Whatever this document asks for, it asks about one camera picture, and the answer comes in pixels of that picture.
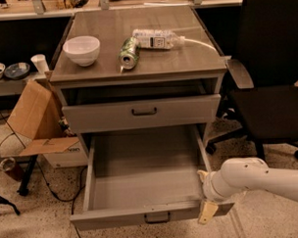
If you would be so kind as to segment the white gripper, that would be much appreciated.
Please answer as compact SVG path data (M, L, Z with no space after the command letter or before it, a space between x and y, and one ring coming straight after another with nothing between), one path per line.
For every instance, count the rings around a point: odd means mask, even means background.
M222 202L226 200L218 190L216 190L216 183L218 182L218 173L216 171L198 170L200 181L202 181L202 189L204 196L211 200L202 202L200 205L200 212L198 214L198 222L202 225L207 224L216 214L218 205L215 202Z

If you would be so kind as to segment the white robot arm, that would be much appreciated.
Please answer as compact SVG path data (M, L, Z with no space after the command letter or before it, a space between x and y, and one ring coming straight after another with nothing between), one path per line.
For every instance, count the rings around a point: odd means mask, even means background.
M197 174L204 194L200 224L207 224L215 216L219 203L243 191L265 190L298 202L298 169L272 168L259 158L229 159L219 170L198 170Z

